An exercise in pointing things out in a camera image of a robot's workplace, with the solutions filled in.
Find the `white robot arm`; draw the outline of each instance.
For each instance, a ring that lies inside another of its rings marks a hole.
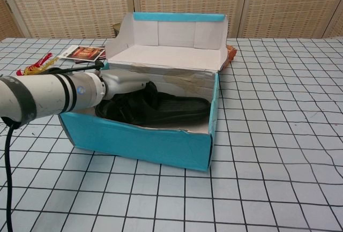
[[[18,126],[36,118],[96,106],[115,94],[143,89],[149,78],[125,70],[0,78],[0,117]]]

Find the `black cable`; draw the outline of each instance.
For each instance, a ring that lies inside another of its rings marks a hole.
[[[6,222],[8,232],[13,232],[12,228],[12,173],[11,173],[11,163],[10,163],[10,145],[13,131],[15,129],[15,124],[10,126],[9,132],[7,133],[6,143],[5,143],[5,167],[7,176],[7,205],[6,205]]]

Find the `table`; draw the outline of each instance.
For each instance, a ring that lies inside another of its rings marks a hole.
[[[105,40],[5,39],[0,74]],[[343,39],[229,39],[211,169],[73,148],[57,116],[15,131],[15,231],[342,231]],[[70,66],[59,60],[57,65]],[[7,128],[0,123],[0,229]]]

